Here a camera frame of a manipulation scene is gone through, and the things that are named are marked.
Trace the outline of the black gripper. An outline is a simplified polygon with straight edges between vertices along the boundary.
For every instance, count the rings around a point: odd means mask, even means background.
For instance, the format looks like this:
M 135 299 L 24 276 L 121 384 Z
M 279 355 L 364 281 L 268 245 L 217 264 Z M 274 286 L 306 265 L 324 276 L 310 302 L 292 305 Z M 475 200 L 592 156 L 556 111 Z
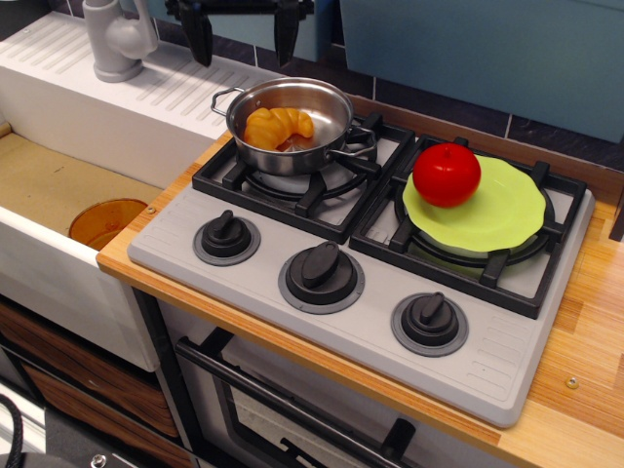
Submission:
M 210 16 L 274 16 L 274 45 L 278 64 L 284 66 L 293 58 L 299 20 L 315 12 L 315 3 L 304 0 L 169 0 L 167 14 L 176 17 L 187 39 L 194 59 L 210 66 L 213 58 L 213 30 Z

